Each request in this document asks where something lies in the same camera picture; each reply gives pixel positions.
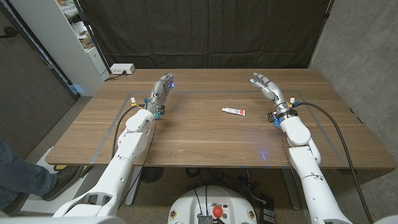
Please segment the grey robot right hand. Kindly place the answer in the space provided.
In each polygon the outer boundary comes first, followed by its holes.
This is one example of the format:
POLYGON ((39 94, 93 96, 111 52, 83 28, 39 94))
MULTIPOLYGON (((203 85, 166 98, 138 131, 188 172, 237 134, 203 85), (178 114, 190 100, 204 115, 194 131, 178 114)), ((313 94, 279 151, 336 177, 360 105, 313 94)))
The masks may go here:
POLYGON ((265 98, 271 100, 275 107, 276 116, 278 118, 286 116, 289 112, 289 107, 280 88, 260 73, 254 72, 253 75, 254 78, 249 81, 254 87, 261 90, 265 98))

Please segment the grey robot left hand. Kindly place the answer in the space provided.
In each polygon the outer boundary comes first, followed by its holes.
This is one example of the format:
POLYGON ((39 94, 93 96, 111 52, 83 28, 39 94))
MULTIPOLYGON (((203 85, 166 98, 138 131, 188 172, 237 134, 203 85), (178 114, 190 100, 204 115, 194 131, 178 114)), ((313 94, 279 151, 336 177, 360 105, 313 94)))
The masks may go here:
POLYGON ((160 77, 150 93, 145 109, 155 115, 164 115, 165 104, 170 90, 174 87, 173 75, 171 72, 160 77))

